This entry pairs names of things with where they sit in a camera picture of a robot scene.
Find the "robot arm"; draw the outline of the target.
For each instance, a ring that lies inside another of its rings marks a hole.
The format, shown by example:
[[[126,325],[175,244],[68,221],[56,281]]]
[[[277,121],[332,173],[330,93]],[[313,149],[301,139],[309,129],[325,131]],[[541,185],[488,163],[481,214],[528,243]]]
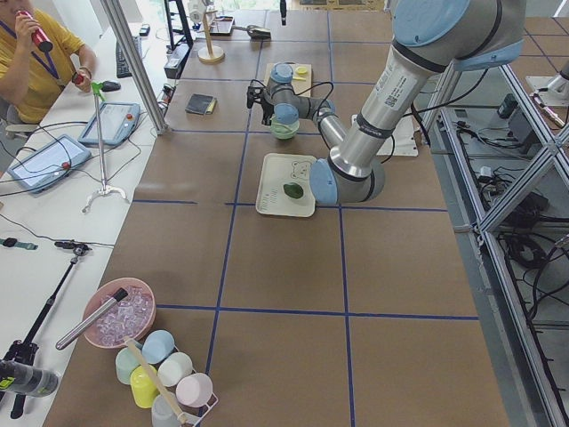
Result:
[[[311,120],[330,146],[310,168],[309,185],[324,205],[359,203],[383,189],[376,157],[427,80],[448,67],[471,71],[516,59],[523,45],[524,1],[401,1],[392,20],[393,39],[384,71],[350,128],[325,99],[293,90],[293,69],[277,63],[263,87],[250,85],[247,104],[259,103],[264,125]]]

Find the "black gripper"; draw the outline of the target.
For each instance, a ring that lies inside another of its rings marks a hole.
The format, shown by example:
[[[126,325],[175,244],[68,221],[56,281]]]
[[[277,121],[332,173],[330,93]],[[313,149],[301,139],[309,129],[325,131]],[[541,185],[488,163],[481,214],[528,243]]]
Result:
[[[272,99],[264,86],[255,86],[253,83],[250,83],[246,91],[246,107],[252,109],[254,104],[259,104],[262,108],[261,123],[263,125],[271,125],[272,117],[275,113]]]

